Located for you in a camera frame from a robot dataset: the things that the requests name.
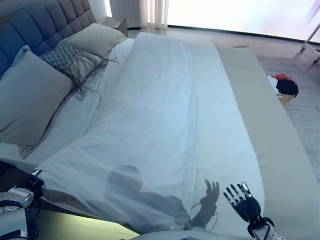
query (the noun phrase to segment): upholstered headboard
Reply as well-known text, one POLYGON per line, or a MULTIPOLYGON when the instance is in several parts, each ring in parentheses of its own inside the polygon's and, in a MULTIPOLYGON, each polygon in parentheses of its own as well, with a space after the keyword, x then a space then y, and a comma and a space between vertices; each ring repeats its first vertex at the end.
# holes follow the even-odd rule
POLYGON ((0 78, 24 45, 40 55, 95 22, 88 0, 43 0, 13 14, 0 26, 0 78))

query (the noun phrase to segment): gray pillow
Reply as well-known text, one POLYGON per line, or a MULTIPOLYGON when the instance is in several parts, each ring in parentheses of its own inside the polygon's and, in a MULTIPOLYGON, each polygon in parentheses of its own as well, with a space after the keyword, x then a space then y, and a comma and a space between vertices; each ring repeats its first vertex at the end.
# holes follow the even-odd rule
POLYGON ((23 47, 0 81, 0 141, 35 146, 71 80, 23 47))
POLYGON ((116 29, 92 23, 82 31, 62 40, 62 42, 107 59, 112 48, 126 39, 126 36, 116 29))
POLYGON ((65 42, 39 56, 52 67, 67 75, 72 81, 72 90, 82 100, 85 97, 83 85, 86 78, 101 64, 102 58, 81 51, 65 42))

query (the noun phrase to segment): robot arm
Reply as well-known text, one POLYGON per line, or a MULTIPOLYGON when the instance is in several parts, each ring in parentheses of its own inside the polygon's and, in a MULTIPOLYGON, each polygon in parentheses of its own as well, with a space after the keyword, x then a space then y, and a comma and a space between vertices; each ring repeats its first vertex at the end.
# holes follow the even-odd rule
POLYGON ((39 170, 28 175, 25 182, 0 193, 0 239, 34 240, 39 228, 36 214, 28 208, 35 198, 42 196, 43 181, 37 178, 39 170))
POLYGON ((223 193, 227 201, 239 216, 249 223, 247 228, 249 234, 257 240, 285 240, 275 230, 275 225, 271 219, 261 216, 261 207, 258 201, 251 195, 245 182, 237 184, 239 191, 230 185, 235 194, 227 187, 227 193, 223 193))

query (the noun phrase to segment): rug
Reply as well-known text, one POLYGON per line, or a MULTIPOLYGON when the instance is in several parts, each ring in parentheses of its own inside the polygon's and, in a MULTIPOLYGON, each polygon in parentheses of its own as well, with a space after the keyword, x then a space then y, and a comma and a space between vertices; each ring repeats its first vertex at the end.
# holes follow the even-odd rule
POLYGON ((285 57, 257 57, 267 75, 285 73, 298 85, 299 94, 284 108, 308 154, 320 184, 320 88, 285 57))
POLYGON ((214 45, 220 47, 245 48, 250 46, 249 43, 241 37, 215 37, 211 41, 214 45))

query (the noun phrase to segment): bedside table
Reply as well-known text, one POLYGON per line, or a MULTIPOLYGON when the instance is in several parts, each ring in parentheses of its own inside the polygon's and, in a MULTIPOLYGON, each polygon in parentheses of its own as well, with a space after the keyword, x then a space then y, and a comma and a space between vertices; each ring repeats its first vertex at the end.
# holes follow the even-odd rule
POLYGON ((118 31, 122 32, 126 37, 128 37, 128 30, 127 30, 127 22, 124 17, 105 17, 99 24, 108 26, 113 29, 117 29, 118 31))

